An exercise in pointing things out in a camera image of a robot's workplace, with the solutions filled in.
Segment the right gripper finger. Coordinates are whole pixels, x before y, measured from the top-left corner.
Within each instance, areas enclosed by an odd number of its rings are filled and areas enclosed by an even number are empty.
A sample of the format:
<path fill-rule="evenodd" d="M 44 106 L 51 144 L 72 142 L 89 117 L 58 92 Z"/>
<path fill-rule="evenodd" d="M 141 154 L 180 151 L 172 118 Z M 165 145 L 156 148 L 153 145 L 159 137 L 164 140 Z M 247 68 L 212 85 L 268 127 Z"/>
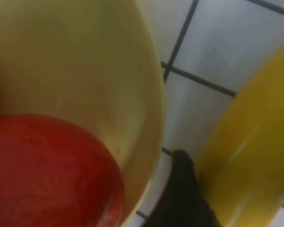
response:
<path fill-rule="evenodd" d="M 165 189 L 148 217 L 150 227 L 219 227 L 201 192 L 193 162 L 184 150 L 172 152 L 172 169 Z"/>

